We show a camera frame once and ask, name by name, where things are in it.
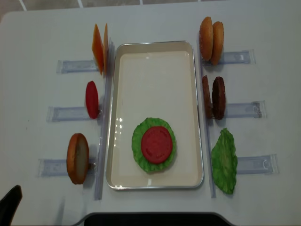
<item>tomato slice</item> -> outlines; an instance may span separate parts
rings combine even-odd
[[[86,106],[90,118],[96,119],[99,115],[98,93],[97,93],[96,85],[93,81],[90,81],[87,84]]]
[[[103,36],[103,65],[104,65],[105,75],[107,75],[107,71],[108,71],[108,56],[109,56],[108,24],[105,24],[104,36]]]
[[[103,74],[103,41],[100,36],[97,25],[95,24],[93,32],[92,51],[96,60],[100,74]]]
[[[173,141],[168,130],[163,126],[149,128],[142,136],[141,151],[147,161],[159,164],[171,154]]]

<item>lettuce leaf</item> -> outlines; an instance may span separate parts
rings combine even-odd
[[[160,163],[160,164],[153,164],[150,163],[149,161],[146,160],[146,158],[143,156],[142,151],[141,151],[141,140],[143,134],[153,126],[163,126],[165,127],[168,132],[170,133],[171,139],[173,141],[173,149],[166,161]],[[132,136],[132,150],[133,150],[133,155],[136,163],[147,173],[155,172],[155,171],[160,171],[165,168],[167,168],[173,161],[175,152],[176,152],[176,140],[174,136],[174,132],[172,131],[170,125],[159,118],[146,118],[140,125],[138,125]]]
[[[237,156],[233,135],[224,128],[211,152],[214,183],[226,194],[233,194],[236,184]]]

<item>table surface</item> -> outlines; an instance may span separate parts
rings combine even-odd
[[[301,110],[298,57],[301,52],[301,1],[215,1],[17,12],[0,24],[0,196],[16,184],[23,199],[13,225],[72,225],[97,212],[215,212],[236,225],[300,225]],[[91,153],[99,148],[95,121],[46,123],[48,106],[83,106],[86,84],[98,73],[56,74],[59,59],[91,59],[94,24],[115,46],[123,43],[186,40],[197,50],[204,17],[222,21],[224,50],[254,49],[250,70],[225,72],[231,103],[265,100],[266,119],[228,120],[238,156],[276,153],[279,174],[238,175],[233,196],[217,189],[212,199],[208,179],[204,112],[200,111],[205,177],[193,190],[114,191],[106,182],[103,199],[94,201],[94,178],[83,186],[68,177],[38,178],[39,158],[63,159],[74,132],[85,134]],[[198,93],[199,67],[196,64]]]

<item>tray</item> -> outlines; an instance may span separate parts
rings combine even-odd
[[[192,46],[186,41],[124,44],[115,58],[106,178],[113,189],[194,188],[203,158]],[[152,174],[134,161],[132,134],[147,117],[169,123],[177,141],[172,165]]]

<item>floor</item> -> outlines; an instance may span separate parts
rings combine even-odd
[[[86,8],[122,5],[146,5],[208,0],[0,0],[0,21],[11,11],[30,11],[58,8]]]

